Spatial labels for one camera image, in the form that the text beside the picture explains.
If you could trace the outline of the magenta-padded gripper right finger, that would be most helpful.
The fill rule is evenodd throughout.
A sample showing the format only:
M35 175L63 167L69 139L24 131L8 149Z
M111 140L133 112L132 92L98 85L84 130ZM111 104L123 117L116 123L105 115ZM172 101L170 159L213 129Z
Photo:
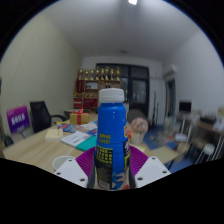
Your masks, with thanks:
M148 157L139 149L130 146L129 185L131 189L141 188L170 175L170 171L156 157Z

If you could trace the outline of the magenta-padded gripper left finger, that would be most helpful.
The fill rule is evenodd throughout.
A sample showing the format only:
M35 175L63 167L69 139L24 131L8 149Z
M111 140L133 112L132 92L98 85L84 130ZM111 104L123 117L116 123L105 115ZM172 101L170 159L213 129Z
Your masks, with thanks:
M90 148L77 158L60 156L53 161L54 174L84 188L95 184L95 148Z

